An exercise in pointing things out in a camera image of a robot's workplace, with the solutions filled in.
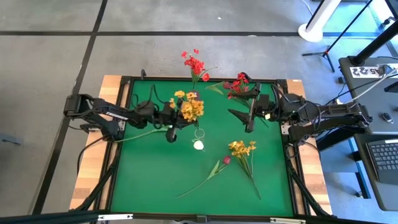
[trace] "tripod stand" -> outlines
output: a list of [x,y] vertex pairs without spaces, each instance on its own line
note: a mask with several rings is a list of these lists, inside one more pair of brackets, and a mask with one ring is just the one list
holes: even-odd
[[346,29],[337,37],[337,39],[330,45],[328,46],[328,48],[324,51],[324,52],[315,52],[315,53],[306,53],[306,54],[302,54],[302,56],[311,56],[311,55],[318,55],[321,56],[325,59],[328,60],[331,71],[334,73],[335,72],[335,68],[331,62],[331,59],[329,57],[329,51],[335,46],[335,44],[340,40],[340,38],[347,32],[347,30],[351,27],[351,25],[353,25],[353,23],[357,20],[357,18],[362,14],[363,11],[365,11],[365,9],[367,8],[367,6],[372,2],[373,0],[369,0],[368,3],[366,3],[366,5],[362,8],[362,10],[358,13],[358,15],[355,16],[355,18],[350,22],[350,24],[348,24],[348,26],[346,27]]

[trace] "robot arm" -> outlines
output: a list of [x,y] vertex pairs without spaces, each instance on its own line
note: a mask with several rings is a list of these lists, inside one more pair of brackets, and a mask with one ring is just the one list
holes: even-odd
[[343,105],[321,106],[304,99],[296,94],[286,94],[279,98],[275,94],[275,103],[269,100],[269,95],[261,94],[261,84],[245,93],[233,93],[232,96],[248,100],[252,104],[248,113],[229,109],[228,111],[246,125],[245,131],[254,131],[254,118],[256,116],[269,121],[290,122],[288,129],[289,141],[292,144],[302,145],[310,136],[316,136],[326,130],[341,126],[354,126],[367,128],[373,120],[368,115],[365,106],[355,102]]
[[[125,122],[138,129],[146,127],[148,123],[153,124],[155,129],[169,126],[166,132],[168,142],[176,140],[177,128],[182,129],[196,123],[184,119],[179,110],[175,111],[170,107],[169,102],[164,104],[162,111],[150,100],[136,105],[133,110],[128,110],[87,94],[68,96],[63,113],[68,118],[80,118],[88,122],[80,125],[80,128],[87,133],[99,129],[103,136],[106,136],[105,141],[121,140],[120,130],[124,127]],[[115,119],[108,121],[101,114]]]

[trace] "white cable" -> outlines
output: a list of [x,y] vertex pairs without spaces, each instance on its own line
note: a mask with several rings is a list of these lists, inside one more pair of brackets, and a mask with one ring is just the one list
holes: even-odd
[[352,100],[349,100],[347,103],[351,103],[352,101],[358,99],[359,97],[361,97],[362,95],[364,95],[365,93],[367,93],[369,90],[373,89],[373,87],[375,87],[377,84],[379,84],[380,82],[383,82],[383,80],[385,80],[386,78],[389,78],[390,76],[394,75],[394,73],[398,70],[398,68],[395,68],[393,71],[391,71],[390,73],[388,73],[387,75],[384,75],[379,81],[377,81],[375,84],[373,84],[372,86],[370,86],[367,90],[363,91],[361,94],[359,94],[358,96],[355,96]]
[[313,13],[312,13],[312,10],[311,10],[311,8],[310,8],[310,5],[309,5],[305,0],[301,0],[301,1],[307,6],[307,9],[310,11],[311,16],[312,16]]

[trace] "gray floor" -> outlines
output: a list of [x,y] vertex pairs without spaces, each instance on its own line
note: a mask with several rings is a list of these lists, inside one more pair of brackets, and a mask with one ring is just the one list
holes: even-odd
[[[318,3],[307,2],[314,11]],[[100,0],[3,0],[0,30],[92,30],[100,4]],[[360,3],[341,3],[325,31],[343,30],[362,7]],[[109,0],[100,30],[295,32],[309,18],[300,0]],[[350,29],[375,30],[369,10]],[[18,136],[24,142],[23,146],[0,142],[0,217],[28,212],[88,39],[0,36],[0,133]],[[142,68],[150,76],[188,75],[180,53],[198,48],[208,66],[219,67],[212,77],[234,77],[245,71],[253,78],[301,79],[309,100],[326,103],[342,87],[336,84],[339,71],[332,73],[321,57],[300,54],[322,51],[333,41],[325,38],[314,44],[300,37],[97,37],[80,92],[96,96],[103,75],[138,75]],[[370,41],[341,39],[330,52],[335,67],[340,57],[357,54]],[[382,47],[377,55],[390,53]],[[85,142],[86,134],[69,130],[44,212],[68,209],[76,158]],[[356,198],[341,187],[358,190],[355,176],[326,173],[325,178],[335,215],[388,223],[398,220],[398,213],[382,212],[374,200]]]

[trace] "green mat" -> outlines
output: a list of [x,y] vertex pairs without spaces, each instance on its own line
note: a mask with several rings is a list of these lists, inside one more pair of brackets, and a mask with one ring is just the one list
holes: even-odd
[[[161,100],[168,101],[174,92],[192,89],[191,82],[134,81],[133,93],[140,101],[149,98],[151,85],[155,85]],[[227,109],[248,111],[235,100],[228,100],[205,87],[214,83],[197,83],[197,91],[205,102],[205,114],[200,127],[205,130],[205,152],[193,148],[194,125],[179,130],[177,141],[166,141],[165,133],[154,133],[123,143],[118,175],[115,183],[112,212],[131,213],[189,213],[203,215],[293,215],[287,173],[280,136],[276,122],[256,118],[254,132],[244,132],[242,123]],[[270,94],[268,84],[262,85],[262,93]],[[152,101],[158,102],[155,96]],[[126,127],[125,138],[153,130]],[[230,155],[228,144],[243,140],[256,141],[254,150],[254,178],[262,200],[235,158],[216,177],[196,191],[183,194],[205,180],[219,159]]]

